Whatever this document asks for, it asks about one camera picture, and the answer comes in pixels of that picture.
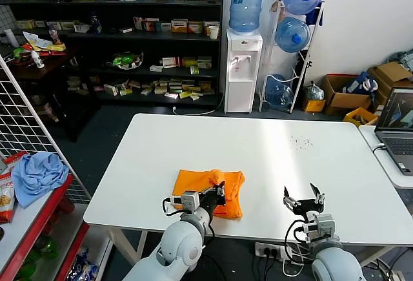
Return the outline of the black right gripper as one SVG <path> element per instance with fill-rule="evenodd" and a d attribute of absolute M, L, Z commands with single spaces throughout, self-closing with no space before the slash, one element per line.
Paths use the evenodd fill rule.
<path fill-rule="evenodd" d="M 312 191 L 316 196 L 316 199 L 295 200 L 288 193 L 286 187 L 284 187 L 283 203 L 288 210 L 294 212 L 295 215 L 302 216 L 305 222 L 308 222 L 307 213 L 317 212 L 322 213 L 324 211 L 325 194 L 313 184 L 310 183 Z"/>

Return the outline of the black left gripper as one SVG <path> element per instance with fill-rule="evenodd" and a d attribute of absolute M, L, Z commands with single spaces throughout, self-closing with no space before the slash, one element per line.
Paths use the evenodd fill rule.
<path fill-rule="evenodd" d="M 202 191 L 200 207 L 202 207 L 210 216 L 218 206 L 225 206 L 225 181 L 218 186 L 212 186 Z"/>

